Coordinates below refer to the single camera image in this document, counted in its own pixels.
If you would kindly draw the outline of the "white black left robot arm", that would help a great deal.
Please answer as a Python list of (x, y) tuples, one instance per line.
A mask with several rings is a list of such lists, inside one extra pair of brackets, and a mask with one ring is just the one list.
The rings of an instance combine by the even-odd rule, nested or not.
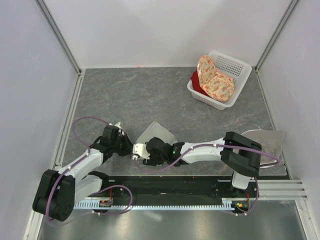
[(46, 170), (40, 179), (33, 211), (49, 220), (65, 221), (74, 206), (89, 196), (110, 196), (109, 177), (95, 169), (110, 159), (132, 153), (133, 144), (120, 123), (108, 124), (103, 133), (76, 160), (60, 170)]

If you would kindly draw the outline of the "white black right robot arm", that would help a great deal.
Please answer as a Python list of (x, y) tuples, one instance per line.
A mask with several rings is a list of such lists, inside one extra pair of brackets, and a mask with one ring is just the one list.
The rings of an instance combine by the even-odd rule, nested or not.
[(223, 138), (201, 143), (169, 144), (153, 137), (142, 145), (139, 156), (147, 166), (167, 163), (179, 167), (198, 162), (223, 162), (233, 170), (229, 191), (233, 196), (240, 197), (247, 191), (250, 179), (259, 176), (261, 150), (259, 143), (229, 131)]

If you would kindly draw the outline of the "grey cloth napkin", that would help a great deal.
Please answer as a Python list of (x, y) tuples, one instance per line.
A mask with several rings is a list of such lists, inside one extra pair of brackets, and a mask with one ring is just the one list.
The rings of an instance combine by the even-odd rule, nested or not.
[(153, 121), (146, 130), (138, 137), (136, 144), (145, 144), (153, 137), (161, 139), (164, 143), (173, 145), (178, 142), (178, 138), (167, 130), (165, 127), (160, 125), (158, 122)]

